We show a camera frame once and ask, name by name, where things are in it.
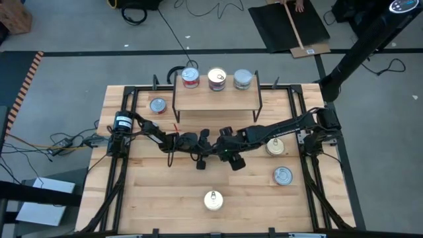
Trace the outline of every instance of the gray floor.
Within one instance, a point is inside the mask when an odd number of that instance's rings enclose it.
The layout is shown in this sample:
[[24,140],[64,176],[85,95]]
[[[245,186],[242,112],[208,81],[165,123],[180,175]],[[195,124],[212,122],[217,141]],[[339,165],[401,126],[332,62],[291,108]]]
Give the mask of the gray floor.
[[[218,1],[190,1],[193,11],[203,12]],[[243,0],[245,7],[264,0]],[[322,16],[333,0],[312,1]],[[190,49],[264,48],[248,14],[228,8],[221,20],[214,14],[194,18],[184,7],[174,10],[174,1],[161,4],[163,14],[182,44]],[[75,4],[69,0],[27,0],[34,15],[32,32],[10,37],[0,50],[101,51],[179,50],[158,13],[149,12],[141,26],[129,26],[118,11],[103,0]],[[393,42],[396,48],[423,48],[420,15]],[[331,48],[349,48],[354,33],[347,24],[328,26]],[[342,55],[323,55],[327,73]],[[419,147],[422,127],[422,54],[376,55],[365,64],[383,69],[393,58],[402,59],[406,73],[376,77],[359,68],[343,84],[335,102],[343,125],[352,172],[367,228],[379,231],[423,233],[423,189]],[[228,72],[239,68],[259,70],[263,83],[280,76],[281,83],[308,83],[317,79],[314,58],[293,59],[289,54],[197,55],[200,72],[221,66]],[[54,132],[75,134],[91,128],[100,115],[107,85],[150,84],[153,74],[164,83],[167,71],[186,62],[184,56],[108,56],[44,58],[19,112],[12,134],[33,143],[50,144]],[[54,157],[51,163],[40,154],[30,161],[40,176],[86,167],[91,152],[78,151]],[[3,156],[18,179],[33,179],[34,172],[23,155]],[[10,180],[3,172],[0,179]],[[10,237],[12,227],[8,226]],[[32,237],[46,237],[41,233]]]

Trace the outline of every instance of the orange and black striped tape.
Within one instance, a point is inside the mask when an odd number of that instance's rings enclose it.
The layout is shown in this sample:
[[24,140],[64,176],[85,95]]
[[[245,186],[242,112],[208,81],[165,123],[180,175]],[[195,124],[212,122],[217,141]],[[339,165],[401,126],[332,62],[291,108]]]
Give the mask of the orange and black striped tape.
[[15,103],[13,103],[13,106],[9,112],[9,115],[7,117],[7,127],[6,127],[6,134],[9,134],[11,132],[13,122],[15,122],[16,117],[18,115],[19,109],[22,106],[22,103],[24,102],[25,95],[27,94],[29,87],[31,86],[32,80],[34,79],[35,72],[38,69],[38,66],[41,63],[42,56],[44,55],[44,52],[37,52],[35,54],[35,58],[32,60],[32,64],[29,67],[28,73],[26,74],[25,80],[22,83],[22,86],[20,87],[18,96],[15,99]]

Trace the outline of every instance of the robotic arm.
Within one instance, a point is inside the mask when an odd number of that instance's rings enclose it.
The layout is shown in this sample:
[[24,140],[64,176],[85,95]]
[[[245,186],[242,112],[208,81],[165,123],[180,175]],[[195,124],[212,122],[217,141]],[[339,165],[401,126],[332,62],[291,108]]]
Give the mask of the robotic arm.
[[[132,122],[136,120],[141,131],[129,133]],[[138,135],[144,135],[157,143],[160,150],[165,153],[181,151],[197,155],[197,169],[205,169],[206,162],[203,158],[209,155],[219,156],[221,161],[228,161],[234,171],[245,167],[245,160],[240,152],[258,149],[272,138],[294,133],[300,130],[312,130],[304,139],[301,151],[307,155],[318,155],[322,151],[322,142],[339,136],[340,124],[333,110],[327,108],[313,108],[305,114],[284,120],[269,126],[249,126],[236,131],[233,135],[232,127],[220,129],[220,136],[215,144],[211,145],[207,137],[210,131],[202,130],[200,137],[195,133],[166,134],[159,126],[142,118],[139,114],[129,111],[116,113],[113,128],[108,127],[112,134],[108,146],[110,155],[123,156],[128,154],[128,142]]]

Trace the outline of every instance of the wooden stick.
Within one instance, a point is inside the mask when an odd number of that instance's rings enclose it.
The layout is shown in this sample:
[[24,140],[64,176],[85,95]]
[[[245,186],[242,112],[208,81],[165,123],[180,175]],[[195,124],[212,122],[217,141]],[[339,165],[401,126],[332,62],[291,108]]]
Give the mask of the wooden stick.
[[301,39],[300,39],[300,37],[299,37],[299,35],[298,35],[297,28],[295,27],[295,24],[293,23],[292,16],[291,16],[291,13],[289,12],[288,6],[286,5],[286,3],[282,3],[282,4],[284,4],[284,6],[285,6],[285,11],[286,11],[286,14],[288,14],[288,18],[289,18],[289,21],[291,22],[291,26],[292,26],[292,29],[293,29],[293,33],[295,34],[295,37],[297,37],[297,41],[298,41],[299,47],[300,47],[302,50],[304,50],[303,43],[301,42]]

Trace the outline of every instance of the tuna can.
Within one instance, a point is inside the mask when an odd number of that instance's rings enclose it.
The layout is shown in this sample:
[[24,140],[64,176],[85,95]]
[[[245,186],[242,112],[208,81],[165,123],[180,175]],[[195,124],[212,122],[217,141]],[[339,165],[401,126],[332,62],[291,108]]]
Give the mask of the tuna can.
[[292,182],[292,172],[287,167],[279,167],[273,172],[273,179],[279,185],[289,185]]
[[238,90],[250,88],[252,73],[246,69],[239,69],[233,75],[233,86]]
[[209,70],[209,88],[213,91],[221,91],[225,88],[226,72],[222,68],[215,67]]
[[182,83],[188,89],[193,89],[200,84],[200,74],[198,70],[193,67],[186,67],[182,70]]
[[150,109],[156,114],[162,114],[166,111],[166,101],[162,98],[155,98],[150,102]]
[[211,211],[217,211],[223,205],[223,196],[218,191],[210,191],[204,196],[204,205]]
[[271,156],[278,156],[281,155],[285,150],[285,145],[282,140],[278,138],[271,139],[266,144],[266,151]]

